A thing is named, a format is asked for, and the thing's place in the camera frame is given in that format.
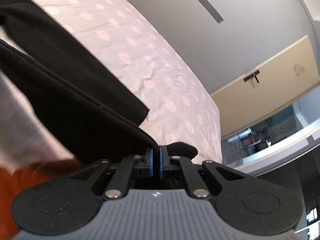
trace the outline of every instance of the bed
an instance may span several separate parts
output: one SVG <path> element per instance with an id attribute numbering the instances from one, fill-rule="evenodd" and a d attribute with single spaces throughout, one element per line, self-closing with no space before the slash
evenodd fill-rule
<path id="1" fill-rule="evenodd" d="M 219 110 L 205 88 L 157 30 L 126 0 L 33 0 L 71 33 L 149 109 L 140 128 L 159 145 L 182 141 L 198 150 L 194 163 L 204 159 L 222 162 Z M 5 33 L 1 38 L 17 47 Z M 27 99 L 2 75 L 2 82 L 19 107 L 31 109 Z M 71 154 L 27 111 L 36 136 L 51 158 Z M 12 169 L 19 158 L 3 157 Z M 46 156 L 30 158 L 45 159 Z"/>

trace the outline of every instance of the orange fabric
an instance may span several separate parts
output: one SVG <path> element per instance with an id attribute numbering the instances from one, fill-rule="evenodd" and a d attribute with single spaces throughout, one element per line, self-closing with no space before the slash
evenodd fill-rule
<path id="1" fill-rule="evenodd" d="M 26 168 L 16 170 L 12 175 L 0 168 L 0 239 L 10 240 L 19 232 L 10 214 L 12 200 L 17 194 L 28 187 L 81 167 L 77 160 L 72 159 L 33 163 Z"/>

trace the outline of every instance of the ribbed gray surface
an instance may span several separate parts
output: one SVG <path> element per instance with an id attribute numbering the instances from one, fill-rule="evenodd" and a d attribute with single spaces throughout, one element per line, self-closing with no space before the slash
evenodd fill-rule
<path id="1" fill-rule="evenodd" d="M 61 236 L 19 233 L 14 240 L 298 240 L 293 231 L 253 236 L 226 224 L 208 201 L 190 198 L 184 189 L 130 190 L 127 197 L 106 201 L 85 227 Z"/>

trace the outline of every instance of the black circular pad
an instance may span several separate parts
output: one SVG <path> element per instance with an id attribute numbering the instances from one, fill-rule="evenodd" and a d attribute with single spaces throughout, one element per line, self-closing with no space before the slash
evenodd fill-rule
<path id="1" fill-rule="evenodd" d="M 70 197 L 60 192 L 44 193 L 36 197 L 33 206 L 41 213 L 54 214 L 70 206 Z"/>
<path id="2" fill-rule="evenodd" d="M 215 207 L 232 227 L 259 236 L 293 229 L 302 215 L 302 203 L 293 192 L 249 176 L 226 181 Z"/>
<path id="3" fill-rule="evenodd" d="M 243 205 L 253 213 L 269 214 L 279 208 L 280 201 L 268 192 L 253 192 L 243 198 Z"/>
<path id="4" fill-rule="evenodd" d="M 63 177 L 30 187 L 15 197 L 11 214 L 18 227 L 31 234 L 56 236 L 90 222 L 102 205 L 80 180 Z"/>

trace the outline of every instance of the door handle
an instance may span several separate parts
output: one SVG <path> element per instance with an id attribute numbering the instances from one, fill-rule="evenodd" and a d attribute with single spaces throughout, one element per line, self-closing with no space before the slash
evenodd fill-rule
<path id="1" fill-rule="evenodd" d="M 256 79 L 257 83 L 259 84 L 260 82 L 259 82 L 259 79 L 257 78 L 258 74 L 260 74 L 259 70 L 253 72 L 249 76 L 246 76 L 243 80 L 244 80 L 244 82 L 247 82 L 248 80 L 250 80 L 250 79 L 252 79 L 254 77 Z"/>

